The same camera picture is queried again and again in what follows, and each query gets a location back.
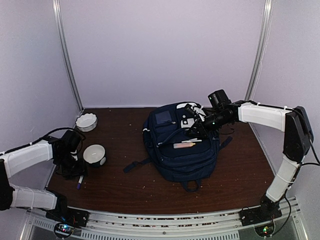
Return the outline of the white marker red cap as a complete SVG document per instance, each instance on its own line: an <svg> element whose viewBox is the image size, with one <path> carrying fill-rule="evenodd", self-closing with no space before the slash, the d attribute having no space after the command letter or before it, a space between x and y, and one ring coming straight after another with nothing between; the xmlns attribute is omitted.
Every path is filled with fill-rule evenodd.
<svg viewBox="0 0 320 240"><path fill-rule="evenodd" d="M202 141L203 141L202 139L189 139L189 140L181 141L181 143L197 143Z"/></svg>

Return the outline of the white marker blue cap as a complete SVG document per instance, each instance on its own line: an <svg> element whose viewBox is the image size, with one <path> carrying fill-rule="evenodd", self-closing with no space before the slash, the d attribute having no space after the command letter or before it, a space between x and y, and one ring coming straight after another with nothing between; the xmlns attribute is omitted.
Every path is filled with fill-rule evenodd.
<svg viewBox="0 0 320 240"><path fill-rule="evenodd" d="M77 190L80 190L80 189L81 189L81 185L82 185L83 179L84 179L84 176L81 175L81 176L79 177L78 182L77 182L77 187L76 187Z"/></svg>

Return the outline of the pink white correction stick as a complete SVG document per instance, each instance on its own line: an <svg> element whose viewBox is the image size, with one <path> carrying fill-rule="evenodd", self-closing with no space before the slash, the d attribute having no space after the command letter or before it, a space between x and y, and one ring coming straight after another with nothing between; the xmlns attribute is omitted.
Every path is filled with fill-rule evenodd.
<svg viewBox="0 0 320 240"><path fill-rule="evenodd" d="M174 149L183 149L183 148L191 148L195 145L194 142L181 142L181 143L174 143L173 148Z"/></svg>

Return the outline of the navy blue student backpack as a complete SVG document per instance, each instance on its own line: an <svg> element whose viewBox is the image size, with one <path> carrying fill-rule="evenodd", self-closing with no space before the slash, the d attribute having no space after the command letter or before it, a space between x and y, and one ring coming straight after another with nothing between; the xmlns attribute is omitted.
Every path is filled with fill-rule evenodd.
<svg viewBox="0 0 320 240"><path fill-rule="evenodd" d="M232 141L232 137L221 142L220 136L187 136L186 131L194 123L194 116L185 110L188 103L200 106L195 102L178 102L150 112L142 126L143 143L148 157L132 162L123 169L124 173L138 165L153 163L166 180L181 183L187 192L196 192L201 181L210 177L216 167L219 151ZM173 148L173 144L191 139L202 141L195 142L189 148Z"/></svg>

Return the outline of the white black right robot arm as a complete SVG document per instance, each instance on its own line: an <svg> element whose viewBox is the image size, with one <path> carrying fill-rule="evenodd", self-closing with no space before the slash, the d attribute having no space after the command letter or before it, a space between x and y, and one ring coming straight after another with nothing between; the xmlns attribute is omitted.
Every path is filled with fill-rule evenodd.
<svg viewBox="0 0 320 240"><path fill-rule="evenodd" d="M266 158L271 164L274 179L260 199L259 206L240 211L243 226L270 222L282 213L280 202L295 183L304 160L314 152L314 134L304 107L276 106L253 100L231 101L224 90L208 96L212 113L203 115L201 107L187 103L185 110L194 118L189 133L197 138L231 123L246 123L253 129Z"/></svg>

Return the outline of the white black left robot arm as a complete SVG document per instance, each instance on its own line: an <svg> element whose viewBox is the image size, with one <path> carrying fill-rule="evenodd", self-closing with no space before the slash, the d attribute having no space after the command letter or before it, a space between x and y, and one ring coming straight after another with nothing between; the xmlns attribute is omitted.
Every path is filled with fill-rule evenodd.
<svg viewBox="0 0 320 240"><path fill-rule="evenodd" d="M58 175L65 180L82 178L88 174L85 161L78 150L86 137L71 127L63 128L63 136L52 136L52 132L35 141L0 153L0 209L39 209L48 219L84 228L89 212L68 206L67 197L54 190L33 189L9 181L14 175L35 170L36 166L52 163Z"/></svg>

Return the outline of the white bowl teal outside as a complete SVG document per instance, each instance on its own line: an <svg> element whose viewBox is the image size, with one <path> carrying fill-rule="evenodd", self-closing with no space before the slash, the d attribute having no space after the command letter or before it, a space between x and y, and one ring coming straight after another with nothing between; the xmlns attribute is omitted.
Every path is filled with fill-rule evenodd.
<svg viewBox="0 0 320 240"><path fill-rule="evenodd" d="M102 145L93 144L88 146L83 152L83 159L90 167L101 167L106 162L106 150Z"/></svg>

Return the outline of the white scalloped ceramic dish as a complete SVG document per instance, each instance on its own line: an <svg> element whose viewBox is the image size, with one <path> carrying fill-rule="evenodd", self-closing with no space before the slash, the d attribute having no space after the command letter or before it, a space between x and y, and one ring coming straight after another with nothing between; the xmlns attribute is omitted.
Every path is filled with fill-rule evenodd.
<svg viewBox="0 0 320 240"><path fill-rule="evenodd" d="M77 118L75 125L82 132L90 132L96 128L98 118L93 113L86 113Z"/></svg>

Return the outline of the aluminium right corner post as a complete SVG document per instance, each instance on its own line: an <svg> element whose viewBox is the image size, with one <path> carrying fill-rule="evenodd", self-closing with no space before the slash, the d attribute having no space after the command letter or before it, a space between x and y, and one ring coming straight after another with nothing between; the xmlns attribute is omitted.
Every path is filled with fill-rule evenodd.
<svg viewBox="0 0 320 240"><path fill-rule="evenodd" d="M244 97L245 101L253 100L255 96L255 92L258 86L258 81L260 78L261 70L262 70L262 62L265 51L267 49L271 22L272 22L272 11L273 11L273 0L265 0L263 7L263 15L260 26L260 34L256 49L256 54L254 58L254 63L249 79L249 84L247 87L247 91Z"/></svg>

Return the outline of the aluminium corner post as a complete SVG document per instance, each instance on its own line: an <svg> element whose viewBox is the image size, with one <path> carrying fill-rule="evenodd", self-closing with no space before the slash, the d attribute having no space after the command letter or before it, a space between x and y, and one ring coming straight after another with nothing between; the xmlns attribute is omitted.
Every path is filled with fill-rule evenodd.
<svg viewBox="0 0 320 240"><path fill-rule="evenodd" d="M254 58L254 63L249 79L249 84L247 87L247 91L244 97L245 101L253 100L255 96L255 92L258 86L258 81L260 78L261 70L262 70L262 62L265 51L267 49L271 22L272 22L272 11L273 11L273 0L265 0L263 7L263 15L260 26L260 34L256 49L256 54Z"/></svg>
<svg viewBox="0 0 320 240"><path fill-rule="evenodd" d="M60 45L62 49L63 61L64 61L67 77L71 86L71 91L75 98L79 111L83 111L84 107L83 107L80 93L76 84L74 72L72 69L71 58L68 51L67 39L66 39L65 29L63 24L63 16L61 12L61 3L59 0L53 0L52 6L53 6L53 13L55 17L56 26L57 26L58 36L60 40Z"/></svg>

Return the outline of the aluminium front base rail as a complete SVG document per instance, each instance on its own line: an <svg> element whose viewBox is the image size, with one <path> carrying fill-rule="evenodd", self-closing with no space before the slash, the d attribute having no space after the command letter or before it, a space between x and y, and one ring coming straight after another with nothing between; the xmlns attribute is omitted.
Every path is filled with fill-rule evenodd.
<svg viewBox="0 0 320 240"><path fill-rule="evenodd" d="M296 198L282 200L281 217L243 225L240 209L192 214L126 214L90 210L86 226L72 230L69 240L309 240Z"/></svg>

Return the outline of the aluminium left corner post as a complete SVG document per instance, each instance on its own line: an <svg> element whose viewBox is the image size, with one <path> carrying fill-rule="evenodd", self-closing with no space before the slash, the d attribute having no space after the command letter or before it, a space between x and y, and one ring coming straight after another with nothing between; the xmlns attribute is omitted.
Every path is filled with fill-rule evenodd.
<svg viewBox="0 0 320 240"><path fill-rule="evenodd" d="M74 72L72 69L71 58L68 51L67 39L66 39L65 29L63 24L63 16L61 12L61 3L59 0L53 0L52 6L53 6L53 13L55 17L56 26L57 26L58 36L60 40L60 45L62 49L63 61L64 61L67 77L71 86L71 91L75 98L79 111L83 111L84 107L83 107L80 93L76 84Z"/></svg>

